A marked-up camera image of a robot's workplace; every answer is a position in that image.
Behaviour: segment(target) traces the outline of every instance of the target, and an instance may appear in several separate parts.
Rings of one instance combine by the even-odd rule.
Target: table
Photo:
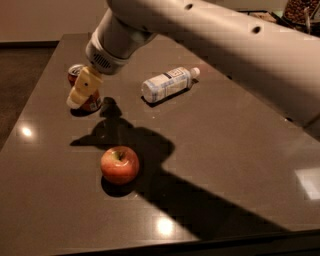
[[[118,115],[73,115],[67,70],[88,63],[89,38],[63,36],[1,151],[2,255],[320,228],[312,200],[320,143],[170,39],[157,36],[119,74],[104,76],[100,94]],[[178,66],[199,67],[199,82],[147,105],[141,83]],[[143,159],[126,189],[110,189],[101,175],[113,144]]]

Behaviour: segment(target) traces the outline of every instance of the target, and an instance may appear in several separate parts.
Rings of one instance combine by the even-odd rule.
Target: white bottle
[[[192,79],[199,75],[198,68],[190,71],[183,67],[170,70],[144,81],[141,87],[142,95],[147,102],[155,103],[186,88],[190,89],[193,85]]]

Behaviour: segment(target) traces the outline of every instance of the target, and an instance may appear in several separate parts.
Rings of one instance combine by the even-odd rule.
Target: apple stem
[[[120,152],[120,153],[118,154],[118,159],[119,159],[120,161],[122,160],[123,155],[124,155],[123,152]]]

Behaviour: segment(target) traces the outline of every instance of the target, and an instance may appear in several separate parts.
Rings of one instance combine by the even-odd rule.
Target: small can
[[[81,69],[85,67],[84,64],[72,65],[68,70],[68,80],[72,86],[75,85],[76,80],[80,74]],[[96,90],[93,95],[90,95],[89,99],[80,107],[80,109],[86,112],[95,112],[101,107],[101,98],[99,90]]]

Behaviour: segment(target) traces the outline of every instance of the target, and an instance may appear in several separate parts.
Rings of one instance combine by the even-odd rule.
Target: red apple
[[[116,146],[103,154],[100,167],[107,181],[116,185],[124,185],[137,176],[140,165],[136,152],[131,148]]]

